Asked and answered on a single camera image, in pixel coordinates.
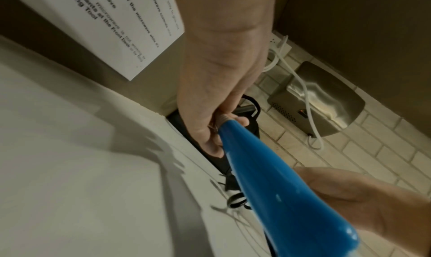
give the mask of stainless steel appliance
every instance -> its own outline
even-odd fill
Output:
[[[322,137],[345,129],[364,109],[365,101],[353,89],[318,66],[304,62],[296,73],[307,86],[311,114]],[[306,134],[315,137],[305,110],[304,91],[294,76],[283,81],[268,102]]]

